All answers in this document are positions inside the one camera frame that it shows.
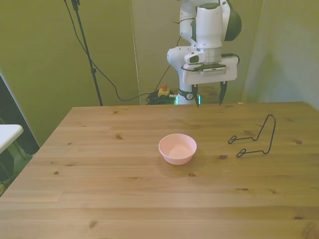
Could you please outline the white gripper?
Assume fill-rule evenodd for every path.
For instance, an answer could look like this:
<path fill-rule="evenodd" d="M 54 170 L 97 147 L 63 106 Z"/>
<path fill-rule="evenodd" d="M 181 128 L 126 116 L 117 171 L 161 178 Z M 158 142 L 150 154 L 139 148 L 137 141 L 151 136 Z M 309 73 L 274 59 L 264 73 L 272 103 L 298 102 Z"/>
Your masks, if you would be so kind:
<path fill-rule="evenodd" d="M 197 107 L 199 107 L 199 84 L 221 82 L 219 105 L 222 104 L 227 91 L 227 82 L 237 79 L 237 65 L 238 57 L 230 56 L 222 58 L 221 62 L 213 65 L 185 64 L 183 66 L 183 83 L 192 85 L 192 93 Z"/>

